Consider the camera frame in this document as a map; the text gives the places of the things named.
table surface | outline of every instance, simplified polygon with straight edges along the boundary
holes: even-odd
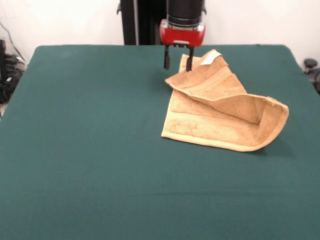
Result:
[[[241,153],[161,138],[185,50],[42,46],[0,123],[0,239],[320,239],[320,102],[282,45],[217,45],[249,93],[290,108]]]

towel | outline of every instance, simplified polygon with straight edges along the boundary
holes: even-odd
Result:
[[[183,54],[179,73],[165,80],[173,88],[161,136],[238,152],[259,150],[282,131],[285,104],[249,94],[224,57],[212,50],[194,57],[187,72]]]

folded towel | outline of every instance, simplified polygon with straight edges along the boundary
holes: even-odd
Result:
[[[266,96],[248,94],[224,57],[212,50],[182,55],[179,73],[165,80],[173,88],[161,136],[239,152],[256,151],[282,131],[289,108]]]

white wall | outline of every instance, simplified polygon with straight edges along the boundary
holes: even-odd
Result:
[[[0,0],[0,20],[30,60],[39,45],[122,45],[120,0]],[[7,36],[0,29],[0,37]]]
[[[119,2],[0,0],[0,20],[29,60],[39,45],[123,44]],[[205,44],[285,44],[299,64],[320,61],[320,0],[206,0],[206,7]]]
[[[205,44],[285,44],[320,61],[320,0],[206,0]]]

white tag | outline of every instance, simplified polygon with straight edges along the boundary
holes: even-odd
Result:
[[[201,62],[200,65],[210,65],[214,62],[214,60],[221,56],[222,54],[220,52],[217,52],[216,50],[213,50],[206,56],[206,58]]]

